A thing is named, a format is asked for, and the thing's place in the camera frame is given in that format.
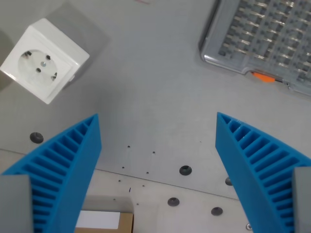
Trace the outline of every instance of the orange latch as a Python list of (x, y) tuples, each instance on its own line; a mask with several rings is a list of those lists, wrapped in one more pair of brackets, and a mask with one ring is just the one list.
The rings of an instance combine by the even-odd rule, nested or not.
[(265, 83), (273, 83), (276, 79), (272, 78), (270, 76), (264, 75), (264, 74), (260, 74), (260, 73), (256, 73), (256, 72), (251, 72), (256, 78), (262, 80)]

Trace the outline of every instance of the screw hole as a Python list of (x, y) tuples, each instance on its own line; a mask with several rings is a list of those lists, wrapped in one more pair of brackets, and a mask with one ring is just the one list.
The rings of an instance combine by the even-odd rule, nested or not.
[(179, 173), (182, 174), (183, 176), (188, 176), (192, 173), (192, 168), (188, 165), (182, 166), (179, 169)]
[(228, 178), (226, 178), (226, 180), (225, 180), (225, 184), (226, 185), (229, 185), (229, 186), (232, 186), (232, 183), (231, 183), (231, 180), (230, 180), (230, 178), (228, 177)]
[(178, 198), (170, 198), (170, 199), (167, 201), (167, 204), (168, 204), (169, 206), (174, 207), (174, 206), (178, 206), (178, 205), (180, 204), (180, 201), (179, 201)]
[(38, 132), (33, 132), (33, 133), (30, 134), (30, 140), (33, 143), (40, 144), (40, 143), (43, 142), (44, 138), (43, 138), (42, 134), (40, 134)]
[(252, 231), (253, 230), (252, 226), (249, 223), (246, 225), (246, 229), (248, 231)]
[(215, 207), (211, 210), (211, 214), (214, 216), (219, 216), (223, 213), (223, 209), (220, 207)]

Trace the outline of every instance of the white power socket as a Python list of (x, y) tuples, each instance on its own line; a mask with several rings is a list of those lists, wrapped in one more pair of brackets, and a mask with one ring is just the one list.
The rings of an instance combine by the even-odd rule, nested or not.
[(0, 70), (49, 104), (89, 54), (43, 18), (30, 25)]

